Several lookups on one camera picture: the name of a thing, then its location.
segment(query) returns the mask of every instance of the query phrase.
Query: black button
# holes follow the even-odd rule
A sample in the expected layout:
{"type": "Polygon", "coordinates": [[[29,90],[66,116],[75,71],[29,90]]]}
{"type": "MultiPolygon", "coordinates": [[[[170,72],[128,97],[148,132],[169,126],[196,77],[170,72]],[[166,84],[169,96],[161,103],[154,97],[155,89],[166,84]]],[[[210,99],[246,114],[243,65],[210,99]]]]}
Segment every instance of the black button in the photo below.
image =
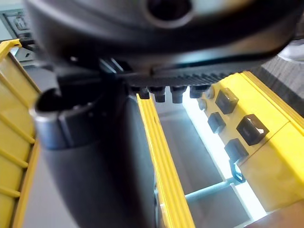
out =
{"type": "Polygon", "coordinates": [[[249,146],[258,144],[269,132],[254,114],[246,115],[238,124],[237,131],[249,146]]]}
{"type": "Polygon", "coordinates": [[[217,99],[215,101],[223,114],[232,113],[237,106],[238,98],[231,92],[230,89],[221,89],[218,92],[217,99]]]}
{"type": "Polygon", "coordinates": [[[212,129],[213,133],[220,133],[226,126],[224,120],[218,112],[212,113],[208,119],[208,124],[212,129]]]}
{"type": "Polygon", "coordinates": [[[232,163],[236,163],[249,155],[239,139],[230,140],[225,146],[225,150],[232,163]]]}

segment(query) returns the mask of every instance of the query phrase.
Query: yellow storage rack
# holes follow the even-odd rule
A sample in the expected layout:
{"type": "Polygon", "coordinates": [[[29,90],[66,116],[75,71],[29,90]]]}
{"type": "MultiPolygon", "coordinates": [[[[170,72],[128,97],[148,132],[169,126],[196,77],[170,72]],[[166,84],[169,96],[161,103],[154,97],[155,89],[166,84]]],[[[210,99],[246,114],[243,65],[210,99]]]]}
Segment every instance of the yellow storage rack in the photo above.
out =
{"type": "Polygon", "coordinates": [[[250,72],[221,80],[202,99],[206,115],[219,113],[226,124],[218,133],[223,143],[238,139],[246,149],[248,156],[238,166],[266,211],[304,199],[304,119],[297,112],[250,72]],[[227,88],[238,102],[231,113],[223,114],[216,99],[227,88]],[[237,130],[249,114],[269,130],[254,145],[248,145],[237,130]]]}
{"type": "Polygon", "coordinates": [[[0,44],[0,227],[20,228],[39,156],[28,109],[40,93],[10,53],[18,39],[0,44]]]}

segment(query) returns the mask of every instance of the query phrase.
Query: metal rod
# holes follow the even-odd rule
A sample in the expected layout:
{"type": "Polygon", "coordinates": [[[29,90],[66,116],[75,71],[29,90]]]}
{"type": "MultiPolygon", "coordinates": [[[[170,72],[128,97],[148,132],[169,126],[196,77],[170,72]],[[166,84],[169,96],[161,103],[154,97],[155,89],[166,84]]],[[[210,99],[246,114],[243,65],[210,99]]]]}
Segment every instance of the metal rod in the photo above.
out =
{"type": "Polygon", "coordinates": [[[214,185],[206,187],[204,189],[200,189],[198,191],[189,193],[185,197],[186,197],[186,200],[188,203],[192,203],[192,202],[200,200],[201,198],[204,198],[210,194],[219,192],[219,191],[229,187],[230,184],[238,185],[239,183],[234,178],[229,178],[226,181],[223,181],[221,183],[214,184],[214,185]]]}
{"type": "Polygon", "coordinates": [[[2,157],[5,157],[6,159],[10,160],[11,162],[15,163],[16,165],[22,167],[22,168],[27,168],[28,167],[28,163],[15,157],[14,155],[7,153],[6,151],[0,149],[0,155],[2,157]]]}
{"type": "Polygon", "coordinates": [[[12,129],[14,132],[16,132],[18,135],[20,135],[23,139],[25,139],[30,144],[33,144],[35,142],[35,139],[33,139],[30,135],[25,133],[23,130],[21,130],[19,127],[17,127],[15,124],[13,124],[4,115],[0,114],[0,120],[2,122],[4,122],[10,129],[12,129]]]}
{"type": "Polygon", "coordinates": [[[4,194],[6,196],[9,196],[9,197],[13,197],[13,198],[19,198],[20,197],[20,192],[19,191],[16,191],[16,190],[4,187],[4,186],[0,186],[0,193],[4,194]]]}

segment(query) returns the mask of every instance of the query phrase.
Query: light strip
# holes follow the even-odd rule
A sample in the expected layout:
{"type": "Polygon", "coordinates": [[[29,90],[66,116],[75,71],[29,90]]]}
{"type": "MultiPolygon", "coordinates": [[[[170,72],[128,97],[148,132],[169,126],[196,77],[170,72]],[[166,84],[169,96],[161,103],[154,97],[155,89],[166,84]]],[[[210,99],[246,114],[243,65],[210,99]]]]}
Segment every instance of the light strip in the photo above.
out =
{"type": "MultiPolygon", "coordinates": [[[[224,149],[225,145],[221,138],[212,132],[207,122],[208,117],[200,110],[197,100],[190,98],[189,89],[183,95],[183,106],[221,175],[224,179],[231,178],[229,157],[224,149]]],[[[246,207],[246,211],[254,221],[267,215],[247,182],[235,186],[235,189],[242,200],[242,204],[246,207]]]]}

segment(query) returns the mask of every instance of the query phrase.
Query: yellow rail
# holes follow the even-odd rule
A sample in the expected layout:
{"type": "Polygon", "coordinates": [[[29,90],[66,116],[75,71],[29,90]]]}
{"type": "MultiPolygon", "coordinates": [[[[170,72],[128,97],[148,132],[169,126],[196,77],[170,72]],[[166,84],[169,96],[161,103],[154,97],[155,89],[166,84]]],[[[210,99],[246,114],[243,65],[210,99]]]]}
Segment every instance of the yellow rail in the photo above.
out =
{"type": "Polygon", "coordinates": [[[137,95],[157,179],[161,210],[168,228],[194,228],[171,153],[152,99],[137,95]]]}

